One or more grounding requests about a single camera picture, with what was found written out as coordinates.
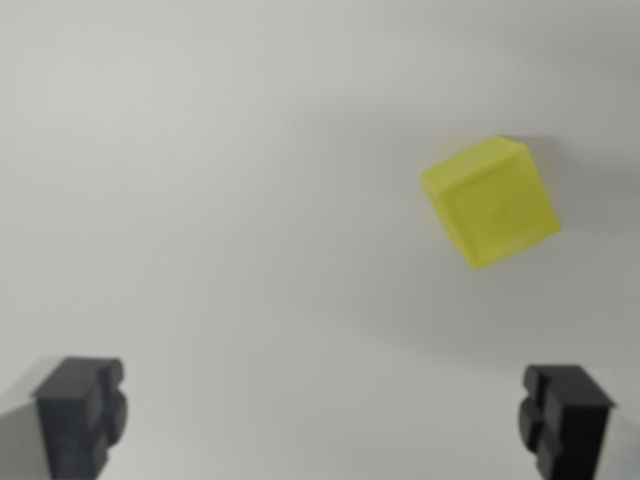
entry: white wall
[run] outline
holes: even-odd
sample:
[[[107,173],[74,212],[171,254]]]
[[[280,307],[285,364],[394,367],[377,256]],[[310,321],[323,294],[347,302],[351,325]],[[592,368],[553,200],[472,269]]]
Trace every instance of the white wall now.
[[[105,480],[536,479],[531,361],[637,362],[640,3],[0,0],[0,381],[119,355]],[[497,133],[565,230],[480,272]]]

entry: cube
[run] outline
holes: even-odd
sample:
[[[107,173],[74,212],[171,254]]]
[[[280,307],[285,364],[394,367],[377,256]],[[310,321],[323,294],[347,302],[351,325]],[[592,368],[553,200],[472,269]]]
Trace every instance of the cube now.
[[[526,145],[493,137],[420,176],[454,245],[483,268],[559,232]]]

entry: cube face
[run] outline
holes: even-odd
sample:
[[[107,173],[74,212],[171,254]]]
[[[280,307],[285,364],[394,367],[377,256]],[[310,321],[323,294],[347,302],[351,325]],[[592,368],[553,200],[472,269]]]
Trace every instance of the cube face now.
[[[422,174],[457,248],[474,268],[511,256],[560,230],[526,146],[495,137]]]

